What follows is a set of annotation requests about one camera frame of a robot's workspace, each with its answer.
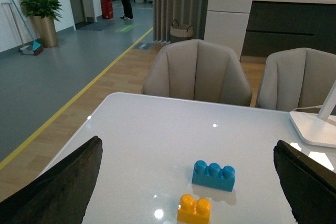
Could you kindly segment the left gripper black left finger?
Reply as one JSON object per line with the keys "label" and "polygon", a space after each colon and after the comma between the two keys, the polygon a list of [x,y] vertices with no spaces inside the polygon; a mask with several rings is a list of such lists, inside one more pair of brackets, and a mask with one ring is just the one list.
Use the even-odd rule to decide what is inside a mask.
{"label": "left gripper black left finger", "polygon": [[102,140],[82,144],[1,202],[1,223],[82,223],[96,185]]}

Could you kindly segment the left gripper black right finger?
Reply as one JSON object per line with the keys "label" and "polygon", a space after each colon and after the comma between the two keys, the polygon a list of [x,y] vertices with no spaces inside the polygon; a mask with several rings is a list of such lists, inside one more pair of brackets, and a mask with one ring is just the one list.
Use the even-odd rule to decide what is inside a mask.
{"label": "left gripper black right finger", "polygon": [[297,223],[335,223],[335,173],[279,140],[274,166]]}

